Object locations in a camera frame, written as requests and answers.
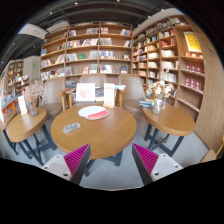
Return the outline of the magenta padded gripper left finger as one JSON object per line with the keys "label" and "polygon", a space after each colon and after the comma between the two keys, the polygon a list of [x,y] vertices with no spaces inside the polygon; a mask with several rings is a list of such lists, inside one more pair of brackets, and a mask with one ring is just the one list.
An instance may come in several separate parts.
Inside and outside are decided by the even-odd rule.
{"label": "magenta padded gripper left finger", "polygon": [[90,145],[86,144],[64,156],[55,155],[42,169],[79,185],[89,156]]}

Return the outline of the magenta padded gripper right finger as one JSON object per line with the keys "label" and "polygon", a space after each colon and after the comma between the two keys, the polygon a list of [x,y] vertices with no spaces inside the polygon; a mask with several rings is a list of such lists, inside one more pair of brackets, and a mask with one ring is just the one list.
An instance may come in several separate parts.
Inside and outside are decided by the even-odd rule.
{"label": "magenta padded gripper right finger", "polygon": [[156,154],[138,144],[132,144],[132,155],[144,185],[150,184],[182,169],[167,154]]}

